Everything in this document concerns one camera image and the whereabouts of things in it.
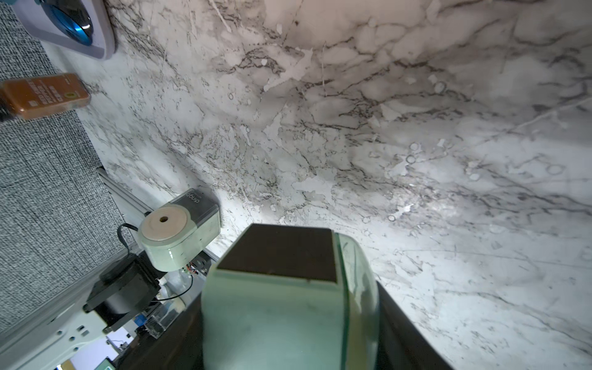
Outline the green sharpener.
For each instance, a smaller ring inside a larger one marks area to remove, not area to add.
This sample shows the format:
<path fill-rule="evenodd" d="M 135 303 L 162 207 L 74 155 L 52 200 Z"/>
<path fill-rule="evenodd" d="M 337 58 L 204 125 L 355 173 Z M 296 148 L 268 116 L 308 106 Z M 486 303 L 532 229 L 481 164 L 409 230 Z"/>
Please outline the green sharpener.
<path fill-rule="evenodd" d="M 379 291 L 359 244 L 328 228 L 250 225 L 201 294 L 207 369 L 373 369 Z"/>
<path fill-rule="evenodd" d="M 151 264 L 162 272 L 184 268 L 219 234 L 218 204 L 195 189 L 148 214 L 138 230 Z"/>

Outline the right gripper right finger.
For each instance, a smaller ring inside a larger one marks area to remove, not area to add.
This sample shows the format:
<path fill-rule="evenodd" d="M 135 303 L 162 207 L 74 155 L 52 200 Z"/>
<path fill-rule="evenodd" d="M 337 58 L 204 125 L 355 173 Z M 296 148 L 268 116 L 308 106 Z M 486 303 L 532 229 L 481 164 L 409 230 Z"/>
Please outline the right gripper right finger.
<path fill-rule="evenodd" d="M 376 369 L 452 370 L 385 288 L 380 283 L 377 286 L 380 316 Z"/>

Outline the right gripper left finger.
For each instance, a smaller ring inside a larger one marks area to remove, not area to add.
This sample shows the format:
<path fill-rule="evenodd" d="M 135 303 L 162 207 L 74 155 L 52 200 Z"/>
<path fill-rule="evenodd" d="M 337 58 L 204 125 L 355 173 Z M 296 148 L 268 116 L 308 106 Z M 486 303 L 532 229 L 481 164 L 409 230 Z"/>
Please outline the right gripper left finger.
<path fill-rule="evenodd" d="M 158 339 L 142 337 L 127 350 L 118 369 L 202 369 L 204 321 L 197 297 Z"/>

